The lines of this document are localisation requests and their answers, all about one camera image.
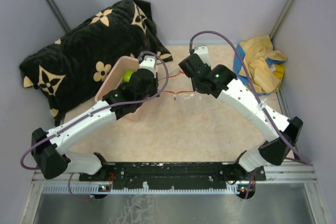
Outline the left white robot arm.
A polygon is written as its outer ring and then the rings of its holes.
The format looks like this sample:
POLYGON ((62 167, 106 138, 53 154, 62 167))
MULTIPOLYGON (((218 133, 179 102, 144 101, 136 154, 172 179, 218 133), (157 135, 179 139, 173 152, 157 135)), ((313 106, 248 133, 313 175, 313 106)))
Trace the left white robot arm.
POLYGON ((98 153, 80 154, 70 148, 101 127, 134 113, 151 97, 157 97, 158 80, 155 67, 140 67, 128 82, 109 91, 92 108, 69 122, 44 131, 32 132, 30 151, 45 179, 68 173, 84 173, 98 180, 108 177, 109 167, 98 153))

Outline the clear zip top bag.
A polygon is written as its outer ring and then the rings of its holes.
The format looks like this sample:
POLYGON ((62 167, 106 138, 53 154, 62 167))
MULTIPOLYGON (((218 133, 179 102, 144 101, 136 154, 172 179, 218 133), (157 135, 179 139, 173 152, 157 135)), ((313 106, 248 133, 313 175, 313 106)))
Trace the clear zip top bag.
POLYGON ((201 113, 212 108, 211 98, 194 91, 191 80, 180 67, 169 72, 167 86, 159 101, 166 109, 176 110, 185 115, 201 113))

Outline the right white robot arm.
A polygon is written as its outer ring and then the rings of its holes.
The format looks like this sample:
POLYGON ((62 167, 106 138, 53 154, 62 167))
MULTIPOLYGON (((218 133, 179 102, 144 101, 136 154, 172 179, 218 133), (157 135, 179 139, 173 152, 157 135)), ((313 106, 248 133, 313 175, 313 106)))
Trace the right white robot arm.
POLYGON ((264 136, 260 145, 242 153, 234 163, 234 172, 239 179, 248 179, 254 169, 268 163, 282 164, 303 126, 298 117, 290 119, 258 102, 234 72, 224 65, 211 68, 198 54, 185 58, 179 67, 191 79, 194 91, 212 95, 231 105, 264 136))

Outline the light green apple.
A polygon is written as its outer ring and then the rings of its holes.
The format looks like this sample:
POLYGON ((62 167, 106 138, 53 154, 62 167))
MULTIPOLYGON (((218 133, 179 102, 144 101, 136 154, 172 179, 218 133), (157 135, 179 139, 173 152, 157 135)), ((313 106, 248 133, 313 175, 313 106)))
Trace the light green apple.
POLYGON ((124 73, 124 75, 123 75, 123 78, 122 78, 123 82, 124 82, 124 83, 129 82, 131 76, 132 76, 134 73, 135 73, 134 70, 127 70, 127 71, 125 71, 125 73, 124 73))

